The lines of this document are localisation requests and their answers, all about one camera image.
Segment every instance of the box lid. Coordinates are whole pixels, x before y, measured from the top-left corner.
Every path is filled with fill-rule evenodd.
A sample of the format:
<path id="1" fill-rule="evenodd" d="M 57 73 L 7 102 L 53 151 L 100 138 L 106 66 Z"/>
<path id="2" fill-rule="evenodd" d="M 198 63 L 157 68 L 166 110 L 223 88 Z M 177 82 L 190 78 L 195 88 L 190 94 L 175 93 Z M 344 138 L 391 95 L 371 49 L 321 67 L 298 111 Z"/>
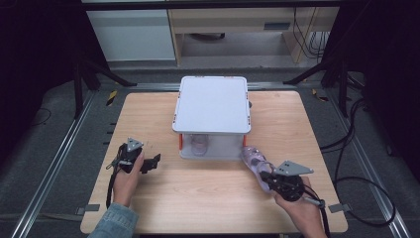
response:
<path id="1" fill-rule="evenodd" d="M 179 134 L 249 133 L 247 80 L 239 76 L 184 77 L 172 129 Z"/>

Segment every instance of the white plastic box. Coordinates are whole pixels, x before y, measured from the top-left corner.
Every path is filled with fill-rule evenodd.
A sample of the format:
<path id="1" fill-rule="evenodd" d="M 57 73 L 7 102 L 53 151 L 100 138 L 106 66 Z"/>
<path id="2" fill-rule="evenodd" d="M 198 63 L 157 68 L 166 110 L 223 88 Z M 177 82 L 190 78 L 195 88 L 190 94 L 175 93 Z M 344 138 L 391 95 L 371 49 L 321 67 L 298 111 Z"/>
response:
<path id="1" fill-rule="evenodd" d="M 239 76 L 184 77 L 172 129 L 179 134 L 179 154 L 184 159 L 240 160 L 251 131 L 247 80 Z"/>

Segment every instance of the sleeve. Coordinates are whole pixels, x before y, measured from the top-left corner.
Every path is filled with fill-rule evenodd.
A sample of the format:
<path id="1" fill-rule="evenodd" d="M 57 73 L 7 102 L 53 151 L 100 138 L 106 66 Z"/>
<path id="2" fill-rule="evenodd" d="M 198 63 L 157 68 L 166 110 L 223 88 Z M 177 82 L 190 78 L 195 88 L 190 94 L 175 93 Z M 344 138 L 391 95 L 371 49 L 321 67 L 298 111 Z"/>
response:
<path id="1" fill-rule="evenodd" d="M 112 203 L 89 238 L 132 237 L 139 215 L 132 209 Z"/>

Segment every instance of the person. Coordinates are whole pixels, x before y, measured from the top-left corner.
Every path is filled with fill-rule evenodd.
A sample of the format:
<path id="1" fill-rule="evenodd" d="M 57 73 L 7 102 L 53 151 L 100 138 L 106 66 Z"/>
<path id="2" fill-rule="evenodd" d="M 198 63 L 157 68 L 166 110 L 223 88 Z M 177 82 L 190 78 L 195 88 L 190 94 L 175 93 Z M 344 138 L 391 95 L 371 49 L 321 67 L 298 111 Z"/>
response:
<path id="1" fill-rule="evenodd" d="M 144 153 L 141 152 L 129 174 L 126 174 L 124 171 L 117 173 L 113 186 L 113 202 L 89 235 L 89 238 L 133 236 L 139 215 L 129 207 L 137 187 L 140 168 L 144 159 Z M 302 179 L 307 186 L 310 186 L 308 177 L 302 177 Z M 317 206 L 302 198 L 294 202 L 286 201 L 276 192 L 273 193 L 273 196 L 275 202 L 287 212 L 293 224 L 305 238 L 327 237 L 323 230 Z"/>

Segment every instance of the hand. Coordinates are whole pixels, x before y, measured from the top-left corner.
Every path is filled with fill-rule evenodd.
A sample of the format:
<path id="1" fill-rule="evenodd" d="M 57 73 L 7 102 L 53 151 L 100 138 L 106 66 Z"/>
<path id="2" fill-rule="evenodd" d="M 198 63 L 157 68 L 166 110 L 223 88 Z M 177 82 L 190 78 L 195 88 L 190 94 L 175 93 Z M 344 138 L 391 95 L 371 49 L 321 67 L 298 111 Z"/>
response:
<path id="1" fill-rule="evenodd" d="M 303 183 L 311 186 L 308 177 L 302 177 Z M 300 198 L 297 201 L 286 201 L 280 194 L 275 193 L 275 203 L 281 206 L 290 216 L 293 224 L 305 238 L 324 238 L 325 235 L 319 208 Z"/>
<path id="2" fill-rule="evenodd" d="M 114 181 L 114 202 L 129 207 L 131 198 L 139 181 L 140 168 L 145 160 L 143 152 L 139 154 L 129 174 L 120 170 Z"/>

